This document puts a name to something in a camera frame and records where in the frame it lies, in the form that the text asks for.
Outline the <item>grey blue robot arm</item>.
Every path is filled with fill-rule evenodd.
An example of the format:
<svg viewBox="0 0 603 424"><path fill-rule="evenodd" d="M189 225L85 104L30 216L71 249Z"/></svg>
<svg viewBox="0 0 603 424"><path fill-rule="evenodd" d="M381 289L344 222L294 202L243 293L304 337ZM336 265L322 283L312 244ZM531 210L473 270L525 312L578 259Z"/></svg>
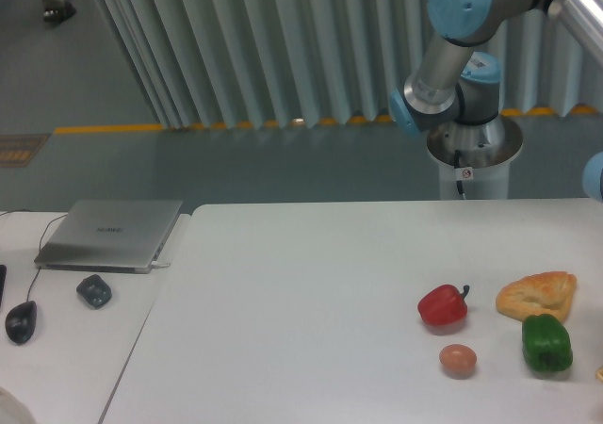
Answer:
<svg viewBox="0 0 603 424"><path fill-rule="evenodd" d="M501 68L479 51L503 22L535 8L602 59L602 0L427 0L435 33L418 69L390 95L397 125L426 133L443 200L504 200L521 151L519 126L500 115Z"/></svg>

